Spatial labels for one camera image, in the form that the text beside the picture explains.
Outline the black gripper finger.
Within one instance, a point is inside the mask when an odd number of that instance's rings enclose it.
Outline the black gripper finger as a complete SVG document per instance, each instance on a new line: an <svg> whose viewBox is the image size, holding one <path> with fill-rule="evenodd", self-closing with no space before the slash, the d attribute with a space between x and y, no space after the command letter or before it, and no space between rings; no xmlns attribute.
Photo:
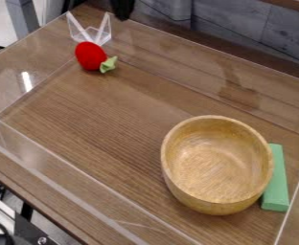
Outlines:
<svg viewBox="0 0 299 245"><path fill-rule="evenodd" d="M118 19L128 20L135 9L135 0L110 0L110 4Z"/></svg>

